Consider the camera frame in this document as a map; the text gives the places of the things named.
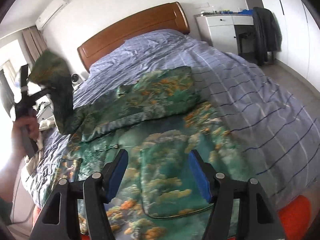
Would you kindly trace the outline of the left forearm green sleeve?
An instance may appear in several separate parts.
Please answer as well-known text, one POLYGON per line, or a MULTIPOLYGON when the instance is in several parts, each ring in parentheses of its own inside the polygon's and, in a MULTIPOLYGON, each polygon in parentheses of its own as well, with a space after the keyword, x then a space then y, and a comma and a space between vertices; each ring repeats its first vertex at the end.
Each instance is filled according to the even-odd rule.
POLYGON ((1 221, 4 225, 10 225, 12 199, 14 194, 15 180, 19 170, 20 163, 26 153, 17 151, 12 153, 8 162, 1 170, 1 221))

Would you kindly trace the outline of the person's left hand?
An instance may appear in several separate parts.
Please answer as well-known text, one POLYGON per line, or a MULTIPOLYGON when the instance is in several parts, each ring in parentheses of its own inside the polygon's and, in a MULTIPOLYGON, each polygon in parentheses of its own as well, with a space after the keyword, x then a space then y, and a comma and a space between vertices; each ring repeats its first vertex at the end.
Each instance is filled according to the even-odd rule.
POLYGON ((39 124, 35 116, 22 116, 13 122, 11 140, 12 153, 23 158, 37 152, 37 139, 39 137, 39 124))

